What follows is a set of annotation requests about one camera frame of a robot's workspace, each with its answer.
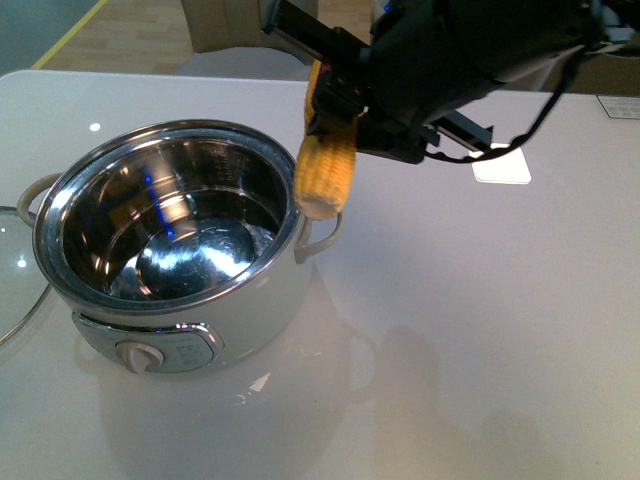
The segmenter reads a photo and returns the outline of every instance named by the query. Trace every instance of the pot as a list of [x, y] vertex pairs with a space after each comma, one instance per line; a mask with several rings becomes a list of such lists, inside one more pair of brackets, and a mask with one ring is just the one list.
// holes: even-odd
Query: pot
[[311, 221], [292, 200], [294, 162], [270, 137], [212, 120], [115, 138], [34, 183], [18, 210], [41, 271], [84, 338], [132, 372], [226, 365], [295, 316]]

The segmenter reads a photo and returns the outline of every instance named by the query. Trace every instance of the black cable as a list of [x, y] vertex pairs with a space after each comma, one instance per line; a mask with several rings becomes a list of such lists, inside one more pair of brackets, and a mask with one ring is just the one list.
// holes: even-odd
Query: black cable
[[440, 160], [442, 162], [449, 163], [473, 163], [473, 162], [481, 162], [484, 160], [494, 160], [496, 158], [502, 157], [507, 153], [511, 153], [514, 150], [520, 148], [524, 145], [535, 133], [538, 131], [544, 120], [547, 118], [553, 107], [558, 103], [560, 97], [569, 89], [576, 76], [578, 75], [578, 71], [580, 70], [580, 65], [582, 62], [586, 60], [587, 48], [582, 48], [578, 50], [576, 53], [571, 55], [569, 59], [565, 62], [562, 73], [560, 76], [560, 80], [558, 81], [558, 85], [553, 91], [553, 94], [547, 100], [547, 103], [542, 107], [542, 110], [538, 114], [538, 117], [535, 119], [529, 131], [515, 137], [511, 140], [511, 143], [506, 147], [492, 148], [491, 150], [486, 151], [478, 158], [474, 158], [471, 156], [466, 156], [463, 158], [454, 158], [446, 155], [443, 152], [435, 152], [431, 153], [425, 150], [425, 156], [429, 158], [433, 158], [435, 160]]

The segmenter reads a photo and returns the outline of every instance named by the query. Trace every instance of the corn on the cob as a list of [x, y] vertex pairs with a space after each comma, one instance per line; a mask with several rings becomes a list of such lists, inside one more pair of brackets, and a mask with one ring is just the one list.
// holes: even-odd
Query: corn on the cob
[[[305, 124], [313, 120], [312, 99], [320, 62], [315, 62], [305, 99]], [[351, 190], [356, 162], [357, 119], [344, 131], [328, 135], [308, 135], [300, 146], [294, 176], [294, 201], [304, 215], [328, 220], [342, 211]]]

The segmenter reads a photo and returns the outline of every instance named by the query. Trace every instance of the robotic arm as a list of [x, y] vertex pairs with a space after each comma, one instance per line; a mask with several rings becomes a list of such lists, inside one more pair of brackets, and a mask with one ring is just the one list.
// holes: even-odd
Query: robotic arm
[[372, 27], [371, 45], [330, 29], [278, 0], [264, 30], [322, 61], [309, 133], [358, 123], [358, 151], [407, 163], [430, 154], [440, 135], [491, 150], [491, 128], [456, 111], [493, 90], [569, 56], [563, 79], [522, 145], [569, 87], [582, 61], [622, 48], [640, 31], [640, 0], [391, 0]]

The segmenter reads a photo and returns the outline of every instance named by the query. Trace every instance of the white table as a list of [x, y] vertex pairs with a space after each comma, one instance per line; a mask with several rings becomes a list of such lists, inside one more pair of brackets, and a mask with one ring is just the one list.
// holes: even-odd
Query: white table
[[[0, 204], [159, 121], [244, 123], [295, 154], [304, 90], [9, 75]], [[504, 142], [544, 98], [465, 113]], [[130, 374], [54, 296], [0, 367], [0, 478], [637, 479], [640, 122], [566, 96], [524, 150], [526, 186], [362, 156], [299, 314], [230, 368]]]

